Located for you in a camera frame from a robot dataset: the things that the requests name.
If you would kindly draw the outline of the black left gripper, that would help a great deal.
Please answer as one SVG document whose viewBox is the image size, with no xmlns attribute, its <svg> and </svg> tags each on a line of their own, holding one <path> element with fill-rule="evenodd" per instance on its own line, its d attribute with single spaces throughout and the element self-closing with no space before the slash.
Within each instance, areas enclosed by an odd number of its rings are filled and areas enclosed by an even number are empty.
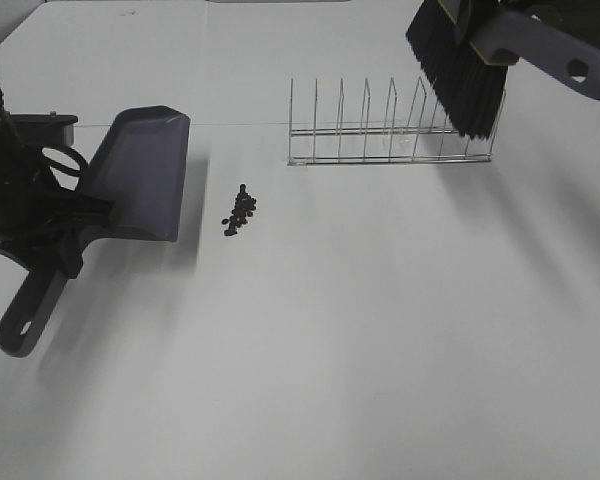
<svg viewBox="0 0 600 480">
<path fill-rule="evenodd" d="M 111 224 L 115 207 L 114 201 L 64 188 L 35 196 L 0 223 L 0 255 L 29 272 L 49 267 L 76 279 L 84 265 L 79 221 Z"/>
</svg>

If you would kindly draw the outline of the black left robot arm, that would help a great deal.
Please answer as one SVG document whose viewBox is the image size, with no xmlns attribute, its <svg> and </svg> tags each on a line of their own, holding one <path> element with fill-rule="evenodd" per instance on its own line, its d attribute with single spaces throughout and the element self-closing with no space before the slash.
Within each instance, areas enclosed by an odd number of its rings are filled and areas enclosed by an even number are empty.
<svg viewBox="0 0 600 480">
<path fill-rule="evenodd" d="M 84 248 L 80 233 L 108 227 L 114 204 L 63 187 L 63 173 L 77 180 L 88 172 L 86 159 L 47 134 L 29 141 L 20 127 L 38 124 L 45 133 L 76 123 L 74 116 L 13 118 L 0 88 L 0 254 L 26 270 L 58 270 L 69 279 L 81 271 Z"/>
</svg>

